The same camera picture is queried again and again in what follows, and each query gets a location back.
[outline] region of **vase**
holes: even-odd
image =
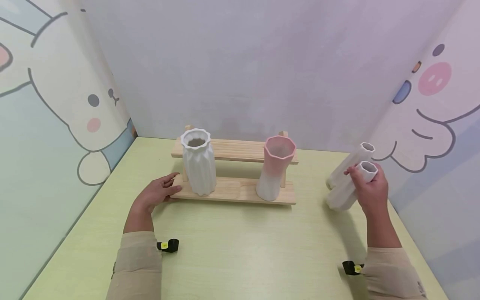
[[[295,143],[284,136],[277,135],[267,139],[264,146],[264,165],[257,183],[257,195],[273,201],[280,194],[282,176],[295,155]]]
[[[199,196],[215,190],[216,170],[210,133],[204,129],[187,130],[180,137],[183,146],[183,165],[192,191]]]
[[[361,172],[365,182],[372,181],[378,172],[377,167],[368,161],[358,163],[356,168]],[[355,185],[350,175],[343,175],[338,185],[326,197],[328,206],[337,211],[350,209],[356,200]]]
[[[327,179],[327,187],[332,189],[338,185],[340,180],[344,177],[343,172],[347,170],[348,167],[358,164],[361,161],[369,161],[372,159],[373,153],[375,152],[375,147],[370,143],[361,143],[355,148],[355,151],[350,153],[347,158],[345,158],[338,167],[330,174]]]

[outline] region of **light green table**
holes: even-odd
[[[27,293],[25,300],[102,300],[130,205],[152,179],[181,171],[173,140],[137,138]],[[298,150],[289,166],[297,205],[179,201],[154,211],[158,240],[180,240],[163,255],[162,299],[367,299],[364,279],[344,260],[362,262],[365,217],[358,204],[335,213],[325,179],[344,153]],[[217,175],[260,176],[262,164],[217,161]],[[447,299],[391,208],[392,220],[430,299]]]

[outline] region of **wooden rack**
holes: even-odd
[[[194,127],[191,125],[185,126],[185,130],[193,128]],[[281,131],[279,135],[288,136],[288,133],[286,131]],[[265,142],[211,139],[210,143],[213,147],[215,160],[259,163],[263,163],[264,161]],[[180,138],[175,141],[171,155],[175,158],[183,157],[183,146],[180,143]],[[297,154],[295,154],[290,164],[297,165],[298,163]],[[286,171],[282,177],[280,194],[274,201],[265,201],[260,198],[255,190],[258,179],[249,178],[217,177],[215,191],[211,192],[209,195],[199,196],[192,191],[184,167],[183,174],[175,177],[173,182],[174,185],[181,185],[182,190],[171,197],[175,199],[295,205],[297,202],[295,201],[293,183],[291,181],[285,181],[285,178]]]

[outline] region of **pastel wall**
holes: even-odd
[[[22,296],[134,139],[81,9],[0,1],[2,300]]]
[[[480,295],[478,11],[464,1],[372,137],[390,200],[453,300]]]
[[[348,152],[461,2],[82,1],[140,136]]]

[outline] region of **human hand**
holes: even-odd
[[[159,179],[152,180],[144,190],[137,196],[133,202],[133,207],[139,209],[146,209],[149,213],[153,212],[155,206],[162,202],[170,200],[170,195],[173,195],[181,190],[181,186],[173,185],[173,179],[179,173],[171,173]]]
[[[384,171],[379,164],[373,163],[377,169],[377,175],[370,182],[365,182],[361,172],[355,167],[348,167],[345,175],[350,174],[355,185],[357,199],[367,217],[388,215],[387,198],[388,182]]]

